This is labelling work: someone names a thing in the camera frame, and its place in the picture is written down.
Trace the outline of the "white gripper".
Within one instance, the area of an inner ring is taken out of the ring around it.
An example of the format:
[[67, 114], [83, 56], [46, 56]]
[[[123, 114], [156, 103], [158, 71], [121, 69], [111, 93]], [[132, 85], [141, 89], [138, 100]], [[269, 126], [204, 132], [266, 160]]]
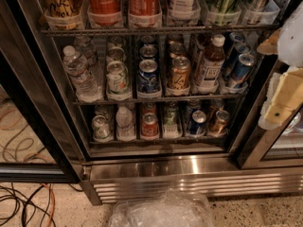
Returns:
[[[257, 51], [262, 55], [276, 55], [280, 28], [262, 42]], [[303, 103], [303, 68], [290, 67], [283, 74], [274, 73], [270, 79], [266, 100], [258, 125], [264, 130], [280, 127]]]

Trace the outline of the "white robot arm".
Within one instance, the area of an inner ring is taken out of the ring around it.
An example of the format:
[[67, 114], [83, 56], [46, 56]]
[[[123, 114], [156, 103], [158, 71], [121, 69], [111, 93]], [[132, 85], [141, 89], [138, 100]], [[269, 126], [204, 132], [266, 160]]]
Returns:
[[257, 51], [262, 55], [277, 55], [280, 62], [289, 66], [286, 72], [274, 73], [270, 79], [258, 120], [261, 128], [273, 130], [303, 103], [303, 2]]

